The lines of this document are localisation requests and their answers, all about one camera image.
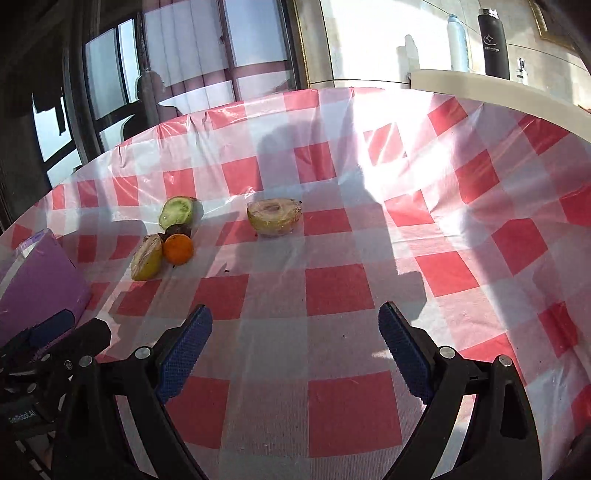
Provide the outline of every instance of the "orange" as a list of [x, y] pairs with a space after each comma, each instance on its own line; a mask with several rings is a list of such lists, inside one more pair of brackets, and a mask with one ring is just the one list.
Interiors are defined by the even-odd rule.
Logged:
[[164, 242], [162, 253], [173, 265], [183, 265], [193, 256], [193, 242], [183, 233], [175, 233]]

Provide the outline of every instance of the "purple box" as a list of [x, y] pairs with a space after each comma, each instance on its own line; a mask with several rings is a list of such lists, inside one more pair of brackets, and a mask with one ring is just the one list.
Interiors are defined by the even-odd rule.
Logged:
[[49, 229], [21, 243], [0, 265], [0, 347], [63, 309], [80, 319], [90, 287]]

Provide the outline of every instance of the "screw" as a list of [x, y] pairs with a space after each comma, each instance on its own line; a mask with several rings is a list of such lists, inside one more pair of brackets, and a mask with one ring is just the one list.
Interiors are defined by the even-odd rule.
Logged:
[[152, 352], [148, 347], [142, 346], [135, 351], [135, 357], [139, 360], [143, 360], [144, 358], [148, 358], [151, 353]]
[[499, 356], [499, 362], [504, 367], [510, 367], [511, 365], [513, 365], [513, 360], [511, 360], [511, 357], [506, 356], [506, 355], [500, 355]]
[[85, 355], [80, 359], [78, 365], [80, 365], [81, 367], [88, 367], [91, 363], [92, 357], [90, 355]]
[[454, 358], [456, 356], [456, 351], [450, 346], [442, 346], [439, 349], [439, 355], [443, 358]]

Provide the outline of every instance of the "green fruit half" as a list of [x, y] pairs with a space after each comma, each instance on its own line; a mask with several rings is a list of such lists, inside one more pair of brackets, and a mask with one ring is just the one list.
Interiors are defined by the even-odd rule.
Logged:
[[164, 230], [176, 223], [191, 223], [193, 220], [193, 200], [190, 197], [172, 197], [166, 201], [158, 223]]

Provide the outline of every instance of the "wall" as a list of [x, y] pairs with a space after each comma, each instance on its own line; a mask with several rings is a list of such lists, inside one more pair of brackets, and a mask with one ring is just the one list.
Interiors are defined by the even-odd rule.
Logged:
[[574, 52], [540, 38], [527, 0], [296, 3], [312, 87], [409, 88], [407, 74], [413, 58], [404, 48], [409, 41], [416, 46], [421, 68], [450, 70], [449, 14], [457, 15], [466, 27], [471, 70], [484, 74], [478, 9], [496, 8], [505, 26], [512, 79], [517, 57], [522, 57], [531, 86], [591, 108], [591, 76], [583, 62]]

